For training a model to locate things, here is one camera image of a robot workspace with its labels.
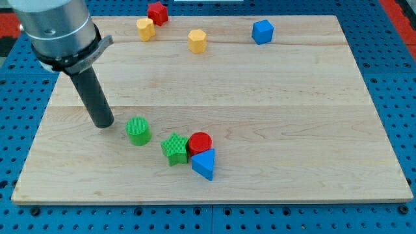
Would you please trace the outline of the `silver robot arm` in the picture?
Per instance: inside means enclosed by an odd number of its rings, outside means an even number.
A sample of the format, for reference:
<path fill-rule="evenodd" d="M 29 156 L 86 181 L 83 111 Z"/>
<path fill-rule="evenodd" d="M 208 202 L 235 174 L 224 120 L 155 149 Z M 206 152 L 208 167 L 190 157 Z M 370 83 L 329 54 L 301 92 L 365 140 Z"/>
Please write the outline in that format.
<path fill-rule="evenodd" d="M 84 0 L 8 0 L 32 50 L 50 71 L 77 75 L 114 43 L 102 37 Z"/>

